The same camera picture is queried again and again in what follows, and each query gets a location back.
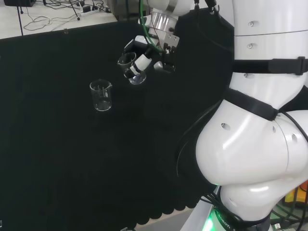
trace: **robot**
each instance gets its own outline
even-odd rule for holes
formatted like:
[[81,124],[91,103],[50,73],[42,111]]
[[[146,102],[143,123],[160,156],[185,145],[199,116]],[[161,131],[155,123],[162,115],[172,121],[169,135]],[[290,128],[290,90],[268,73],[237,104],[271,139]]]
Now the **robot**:
[[[206,2],[216,13],[216,2]],[[145,25],[161,51],[158,60],[152,58],[155,52],[149,52],[144,36],[125,47],[118,64],[133,85],[146,79],[152,65],[174,71],[179,42],[174,26],[193,2],[149,0],[149,5],[153,13]],[[230,214],[250,223],[250,229],[267,231],[273,207],[308,180],[308,111],[288,112],[303,131],[279,111],[308,82],[308,1],[233,0],[233,10],[234,73],[198,138],[196,159],[204,177],[221,186],[219,196]],[[238,230],[225,214],[212,212],[211,220],[217,231]],[[186,230],[200,230],[195,226]]]

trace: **glass beaker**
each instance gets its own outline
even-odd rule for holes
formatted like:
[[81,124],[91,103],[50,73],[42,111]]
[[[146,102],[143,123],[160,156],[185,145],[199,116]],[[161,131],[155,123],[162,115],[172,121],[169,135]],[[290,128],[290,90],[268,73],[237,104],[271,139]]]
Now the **glass beaker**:
[[111,108],[111,88],[112,84],[103,79],[90,83],[93,105],[97,111],[104,112]]

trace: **power strip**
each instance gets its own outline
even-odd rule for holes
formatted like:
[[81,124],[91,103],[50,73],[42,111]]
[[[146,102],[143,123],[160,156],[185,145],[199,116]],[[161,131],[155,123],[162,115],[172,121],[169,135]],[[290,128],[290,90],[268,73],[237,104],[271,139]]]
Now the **power strip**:
[[88,15],[91,15],[91,14],[94,14],[94,13],[97,13],[97,12],[99,12],[100,10],[99,9],[97,9],[97,10],[91,10],[91,11],[89,11],[89,12],[86,12],[86,13],[80,13],[80,17],[84,17],[84,16],[88,16]]

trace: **black tablecloth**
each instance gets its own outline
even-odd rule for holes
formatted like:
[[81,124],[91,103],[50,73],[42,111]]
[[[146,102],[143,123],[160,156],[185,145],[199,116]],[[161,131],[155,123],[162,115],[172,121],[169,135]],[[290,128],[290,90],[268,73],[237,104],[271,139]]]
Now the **black tablecloth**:
[[[201,14],[225,46],[232,32]],[[0,40],[0,220],[3,230],[120,230],[194,207],[214,186],[177,178],[179,137],[222,96],[232,54],[209,43],[194,15],[180,19],[177,70],[134,88],[116,66],[142,34],[136,22]],[[97,115],[89,84],[113,84]],[[194,143],[183,156],[194,157]],[[198,171],[193,158],[186,171]]]

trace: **cable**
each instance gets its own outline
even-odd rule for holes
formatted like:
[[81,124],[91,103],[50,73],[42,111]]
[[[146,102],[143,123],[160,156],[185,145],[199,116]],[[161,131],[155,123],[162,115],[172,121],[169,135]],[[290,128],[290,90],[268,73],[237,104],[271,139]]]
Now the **cable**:
[[300,190],[303,192],[307,192],[307,190],[303,189],[302,186],[299,186]]
[[289,215],[290,217],[294,217],[298,220],[300,220],[301,218],[299,216],[294,215],[293,213],[289,212],[288,210],[282,208],[280,205],[276,205],[277,208],[279,208],[282,212],[286,213],[287,215]]
[[20,25],[21,36],[24,36],[23,26],[21,25],[21,19],[20,19],[20,14],[19,14],[18,6],[17,6],[17,11],[18,11],[18,18],[19,18],[19,25]]
[[297,192],[298,192],[298,188],[295,189],[295,192],[294,192],[294,199],[293,199],[293,203],[292,203],[292,208],[290,209],[289,213],[287,214],[287,216],[284,217],[284,219],[282,219],[282,223],[287,220],[289,217],[294,217],[295,216],[293,215],[293,212],[294,212],[294,209],[295,209],[295,205],[296,205],[296,200],[297,200]]
[[[158,37],[158,34],[157,34],[157,32],[156,32],[156,29],[154,28],[154,24],[153,24],[153,15],[152,15],[152,11],[151,11],[151,10],[150,10],[150,16],[151,16],[151,22],[152,22],[152,25],[153,25],[153,30],[154,30],[156,36]],[[159,37],[158,37],[158,46],[160,47],[160,49],[163,50],[162,46],[160,45]]]
[[145,33],[145,36],[146,38],[149,40],[149,42],[151,43],[151,45],[153,46],[154,49],[156,49],[158,52],[163,52],[163,50],[159,47],[157,47],[152,39],[150,38],[150,35],[148,33],[148,31],[146,30],[146,27],[145,27],[145,23],[144,23],[144,19],[143,19],[143,0],[139,0],[139,4],[140,4],[140,17],[141,17],[141,24],[142,24],[142,27],[143,27],[143,30],[144,30],[144,33]]
[[187,136],[187,134],[189,134],[193,128],[195,128],[201,121],[203,118],[205,118],[211,111],[213,111],[215,108],[217,108],[220,105],[221,101],[218,101],[216,104],[214,104],[213,106],[207,108],[202,115],[183,133],[183,135],[180,137],[178,144],[176,146],[175,149],[175,158],[177,159],[177,166],[178,166],[178,162],[179,162],[179,156],[181,154],[181,151],[183,150],[184,146],[187,144],[187,142],[182,146],[181,145],[181,141],[184,139],[185,136]]
[[[288,113],[286,113],[285,111],[281,111],[281,113],[284,114],[286,117],[288,117],[295,124],[297,129],[302,133],[303,137],[308,142],[308,135],[305,133],[305,131],[302,129],[302,127],[297,123],[297,121],[292,116],[290,116]],[[303,216],[301,218],[301,221],[300,221],[296,231],[300,231],[303,224],[304,224],[305,217],[306,217],[307,204],[308,204],[308,193],[306,194],[306,197],[305,197],[305,205],[304,205],[304,209],[303,209]]]
[[215,42],[214,40],[212,40],[211,38],[209,38],[209,37],[201,30],[200,24],[199,24],[199,9],[200,9],[199,5],[196,5],[196,6],[195,6],[195,12],[197,13],[197,23],[196,23],[196,27],[197,27],[197,30],[200,32],[200,34],[201,34],[205,39],[207,39],[208,41],[210,41],[211,43],[213,43],[214,45],[216,45],[216,46],[222,48],[222,49],[225,50],[225,51],[228,51],[228,52],[230,52],[230,53],[234,53],[233,50],[231,50],[231,49],[229,49],[229,48],[226,48],[226,47],[224,47],[223,45],[221,45],[221,44]]

